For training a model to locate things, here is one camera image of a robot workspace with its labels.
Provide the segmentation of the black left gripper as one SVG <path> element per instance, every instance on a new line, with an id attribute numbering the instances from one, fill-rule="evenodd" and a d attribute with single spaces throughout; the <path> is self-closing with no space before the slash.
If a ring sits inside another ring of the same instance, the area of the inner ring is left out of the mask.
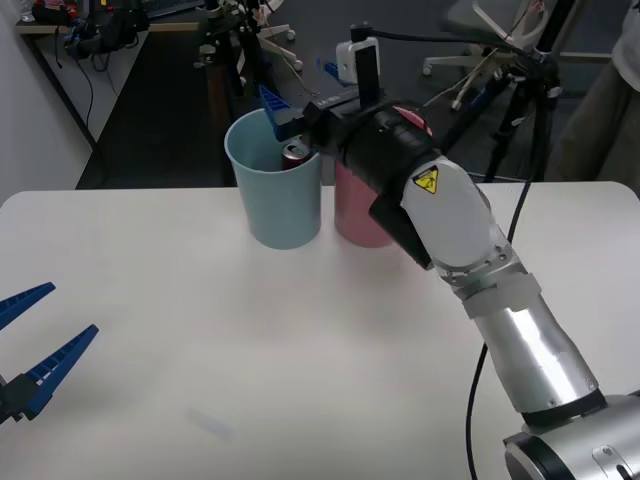
<path id="1" fill-rule="evenodd" d="M 55 290 L 47 282 L 0 301 L 0 330 L 10 325 L 37 302 Z M 98 334 L 90 325 L 53 354 L 8 383 L 0 381 L 0 424 L 13 418 L 36 418 L 52 399 L 55 390 Z"/>

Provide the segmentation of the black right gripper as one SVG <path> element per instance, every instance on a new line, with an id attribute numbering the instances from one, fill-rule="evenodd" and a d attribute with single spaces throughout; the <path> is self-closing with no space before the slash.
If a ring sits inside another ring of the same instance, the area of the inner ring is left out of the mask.
<path id="1" fill-rule="evenodd" d="M 318 59 L 317 65 L 331 77 L 339 77 L 334 62 Z M 343 92 L 311 101 L 302 110 L 263 84 L 259 98 L 279 142 L 300 137 L 317 152 L 344 155 L 371 154 L 379 143 L 372 118 L 386 108 L 385 100 L 363 106 L 358 92 Z"/>

